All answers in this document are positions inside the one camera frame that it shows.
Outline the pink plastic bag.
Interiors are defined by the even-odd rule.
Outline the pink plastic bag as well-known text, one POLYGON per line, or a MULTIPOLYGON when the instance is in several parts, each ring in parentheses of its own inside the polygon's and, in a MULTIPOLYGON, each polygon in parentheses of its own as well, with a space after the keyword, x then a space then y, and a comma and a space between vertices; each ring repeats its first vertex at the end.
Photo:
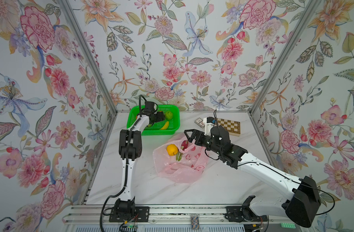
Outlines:
POLYGON ((182 151, 180 147, 184 140, 187 140, 186 136, 179 133, 153 151, 154 166, 159 177, 175 183, 190 184, 202 176, 209 162, 206 149, 189 142, 187 149, 182 151), (170 144, 176 145, 183 153, 181 161, 176 161, 176 155, 168 155, 166 147, 170 144))

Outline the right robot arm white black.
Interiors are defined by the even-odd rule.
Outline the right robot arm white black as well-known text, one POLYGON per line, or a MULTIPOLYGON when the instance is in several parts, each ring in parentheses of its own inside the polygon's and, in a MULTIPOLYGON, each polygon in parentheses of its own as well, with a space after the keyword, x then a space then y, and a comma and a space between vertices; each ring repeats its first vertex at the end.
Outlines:
POLYGON ((246 172, 276 191, 264 196, 250 196, 248 207, 256 216, 287 217, 293 223, 309 228, 321 205, 316 182, 310 177, 299 178, 287 174, 235 145, 222 127, 213 127, 210 133, 185 130, 189 142, 212 151, 226 165, 246 172))

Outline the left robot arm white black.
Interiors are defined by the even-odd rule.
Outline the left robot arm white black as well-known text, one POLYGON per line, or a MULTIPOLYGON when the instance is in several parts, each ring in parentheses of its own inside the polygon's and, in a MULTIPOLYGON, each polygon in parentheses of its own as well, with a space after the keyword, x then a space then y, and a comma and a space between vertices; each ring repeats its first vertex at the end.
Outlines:
POLYGON ((119 142, 119 155, 122 159, 122 190, 115 203, 115 212, 120 218, 135 217, 135 196, 132 191, 133 172, 136 160, 142 154, 142 132, 146 127, 163 121, 164 116, 158 113, 159 106, 146 101, 144 106, 139 106, 139 113, 135 122, 127 129, 121 130, 119 142))

